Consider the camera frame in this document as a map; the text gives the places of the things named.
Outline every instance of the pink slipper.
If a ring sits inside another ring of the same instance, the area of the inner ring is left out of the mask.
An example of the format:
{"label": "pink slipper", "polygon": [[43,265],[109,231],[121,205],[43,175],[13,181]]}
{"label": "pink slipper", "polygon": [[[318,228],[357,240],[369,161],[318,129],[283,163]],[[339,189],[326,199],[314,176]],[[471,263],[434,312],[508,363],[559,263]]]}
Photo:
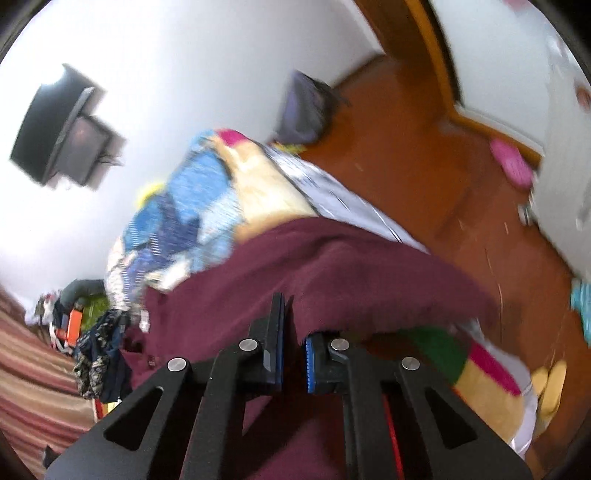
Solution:
{"label": "pink slipper", "polygon": [[495,138],[491,140],[491,152],[515,187],[524,190],[531,188],[534,182],[534,172],[516,147]]}

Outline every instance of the triangular cutout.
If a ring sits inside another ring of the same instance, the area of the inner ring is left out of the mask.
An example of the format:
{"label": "triangular cutout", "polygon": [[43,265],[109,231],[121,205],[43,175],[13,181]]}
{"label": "triangular cutout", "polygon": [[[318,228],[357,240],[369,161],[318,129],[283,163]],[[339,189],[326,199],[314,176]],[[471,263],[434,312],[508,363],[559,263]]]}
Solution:
{"label": "triangular cutout", "polygon": [[154,388],[140,398],[129,412],[105,430],[105,439],[128,450],[136,451],[142,443],[160,397],[162,397],[162,390]]}
{"label": "triangular cutout", "polygon": [[445,448],[451,450],[478,438],[474,429],[435,390],[427,388],[425,397],[435,417]]}

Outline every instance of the black bracket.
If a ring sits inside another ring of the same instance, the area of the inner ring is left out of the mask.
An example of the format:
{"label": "black bracket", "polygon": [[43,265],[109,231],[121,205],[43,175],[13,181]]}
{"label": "black bracket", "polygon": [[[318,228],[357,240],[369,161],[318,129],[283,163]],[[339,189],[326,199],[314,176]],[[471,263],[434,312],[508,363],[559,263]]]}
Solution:
{"label": "black bracket", "polygon": [[46,479],[236,478],[230,459],[242,437],[244,408],[282,390],[285,302],[215,359],[174,358],[49,467]]}
{"label": "black bracket", "polygon": [[306,340],[308,391],[343,398],[349,480],[526,480],[511,448],[419,360],[326,333]]}

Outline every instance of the wooden floor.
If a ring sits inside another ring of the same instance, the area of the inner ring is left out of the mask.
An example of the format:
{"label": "wooden floor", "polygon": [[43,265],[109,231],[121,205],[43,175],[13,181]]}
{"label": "wooden floor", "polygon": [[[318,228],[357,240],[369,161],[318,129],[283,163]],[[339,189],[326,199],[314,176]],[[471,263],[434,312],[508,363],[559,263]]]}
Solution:
{"label": "wooden floor", "polygon": [[352,107],[302,156],[332,173],[432,252],[472,275],[502,306],[486,332],[530,369],[566,358],[561,406],[528,452],[540,478],[591,405],[591,353],[569,311],[570,273],[537,228],[520,225],[516,191],[488,139],[446,121],[434,73],[382,57],[341,87]]}

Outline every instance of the maroon blanket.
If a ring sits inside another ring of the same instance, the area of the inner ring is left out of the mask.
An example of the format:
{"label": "maroon blanket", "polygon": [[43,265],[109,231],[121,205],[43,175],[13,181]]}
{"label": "maroon blanket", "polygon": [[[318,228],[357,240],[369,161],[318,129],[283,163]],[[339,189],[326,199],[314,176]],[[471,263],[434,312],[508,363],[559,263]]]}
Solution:
{"label": "maroon blanket", "polygon": [[[293,297],[286,352],[286,394],[250,402],[244,476],[344,478],[340,404],[306,395],[294,348],[311,332],[392,332],[497,318],[495,302],[469,277],[404,244],[325,218],[278,226],[237,247],[223,264],[193,275],[170,294],[148,290],[150,333],[128,331],[124,356],[133,385],[175,357],[214,357],[244,338],[268,313],[273,292]],[[130,348],[130,342],[136,342]]]}

